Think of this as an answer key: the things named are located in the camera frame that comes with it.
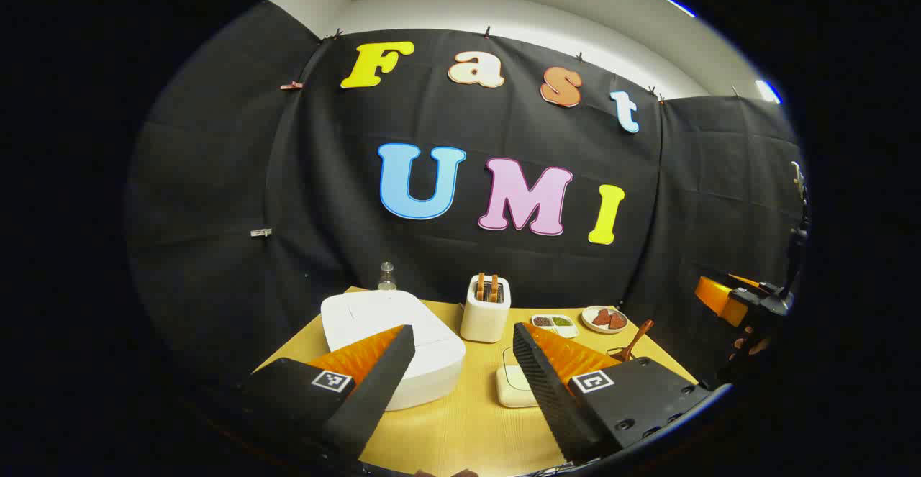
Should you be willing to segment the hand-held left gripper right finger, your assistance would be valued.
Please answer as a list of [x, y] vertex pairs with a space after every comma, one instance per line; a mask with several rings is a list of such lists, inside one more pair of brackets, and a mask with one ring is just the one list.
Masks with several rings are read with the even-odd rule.
[[513, 353], [569, 463], [631, 452], [713, 401], [649, 357], [619, 361], [530, 324], [515, 325]]

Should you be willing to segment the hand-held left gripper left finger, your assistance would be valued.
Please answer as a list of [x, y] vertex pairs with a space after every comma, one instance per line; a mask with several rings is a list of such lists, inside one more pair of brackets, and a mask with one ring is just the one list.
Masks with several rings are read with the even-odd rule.
[[244, 418], [296, 456], [359, 459], [415, 355], [398, 325], [316, 357], [279, 357], [241, 385]]

